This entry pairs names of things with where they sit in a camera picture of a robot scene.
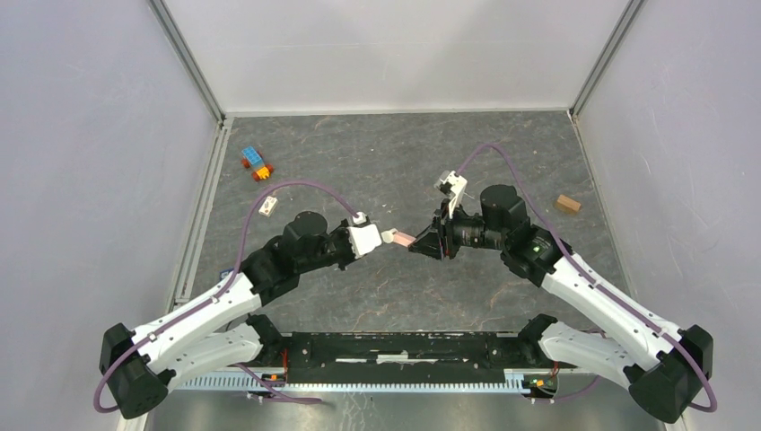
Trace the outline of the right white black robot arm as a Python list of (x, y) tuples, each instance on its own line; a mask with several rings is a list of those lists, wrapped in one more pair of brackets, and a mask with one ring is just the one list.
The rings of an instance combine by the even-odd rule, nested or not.
[(493, 185), (480, 194), (481, 211), (467, 214), (454, 192), (442, 201), (429, 227), (409, 245), (413, 253), (453, 259), (463, 247), (499, 251), (517, 277), (554, 295), (596, 324), (602, 335), (575, 330), (541, 315), (523, 329), (520, 359), (574, 365), (618, 384), (645, 412), (677, 422), (705, 391), (707, 412), (717, 408), (709, 380), (713, 337), (694, 324), (682, 328), (637, 303), (591, 268), (572, 247), (530, 220), (513, 186)]

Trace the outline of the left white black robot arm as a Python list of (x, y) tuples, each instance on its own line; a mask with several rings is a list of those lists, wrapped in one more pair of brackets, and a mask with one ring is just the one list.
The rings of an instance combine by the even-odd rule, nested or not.
[(129, 329), (117, 323), (102, 337), (102, 380), (93, 396), (100, 413), (117, 411), (138, 418), (160, 404), (180, 382), (193, 347), (206, 340), (248, 353), (259, 365), (282, 354), (281, 340), (247, 329), (242, 339), (218, 338), (214, 331), (254, 312), (298, 286), (303, 274), (331, 266), (345, 269), (382, 245), (380, 231), (365, 214), (343, 220), (333, 231), (319, 213), (304, 211), (216, 286), (175, 311)]

